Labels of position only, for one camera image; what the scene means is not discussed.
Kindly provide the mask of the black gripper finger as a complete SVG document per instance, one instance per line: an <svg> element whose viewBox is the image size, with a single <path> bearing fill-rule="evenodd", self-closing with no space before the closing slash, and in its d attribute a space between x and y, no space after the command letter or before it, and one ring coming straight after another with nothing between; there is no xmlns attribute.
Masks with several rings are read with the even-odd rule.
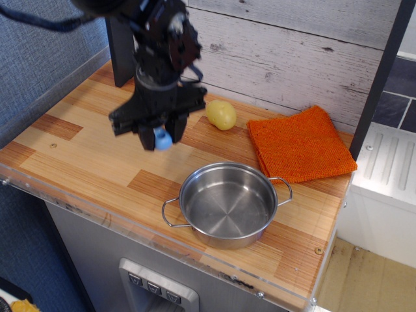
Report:
<svg viewBox="0 0 416 312"><path fill-rule="evenodd" d="M185 132L187 126L188 117L189 115L187 113L173 114L166 121L165 129L174 144L178 143L182 139L183 133Z"/></svg>
<svg viewBox="0 0 416 312"><path fill-rule="evenodd" d="M138 127L138 136L145 150L153 151L155 149L155 134L152 127L140 125Z"/></svg>

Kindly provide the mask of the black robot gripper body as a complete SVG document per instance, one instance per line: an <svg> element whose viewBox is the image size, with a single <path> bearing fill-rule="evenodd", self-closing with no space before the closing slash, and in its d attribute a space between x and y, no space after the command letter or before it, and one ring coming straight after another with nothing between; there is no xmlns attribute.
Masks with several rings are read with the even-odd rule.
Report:
<svg viewBox="0 0 416 312"><path fill-rule="evenodd" d="M116 136L138 133L140 125L157 128L165 126L173 114L184 114L205 108L207 89L198 81L174 79L158 84L144 72L135 73L133 96L109 114L112 130Z"/></svg>

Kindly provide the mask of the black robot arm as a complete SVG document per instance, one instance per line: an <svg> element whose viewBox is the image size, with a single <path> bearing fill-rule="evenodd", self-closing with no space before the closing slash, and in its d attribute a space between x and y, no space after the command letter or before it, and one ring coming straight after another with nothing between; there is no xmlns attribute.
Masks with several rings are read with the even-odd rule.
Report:
<svg viewBox="0 0 416 312"><path fill-rule="evenodd" d="M132 97L109 114L115 135L136 133L145 150L156 147L154 130L163 126L172 142L182 139L189 114L205 107L200 81L181 81L201 57L198 33L182 1L74 1L93 17L113 17L132 32L138 47Z"/></svg>

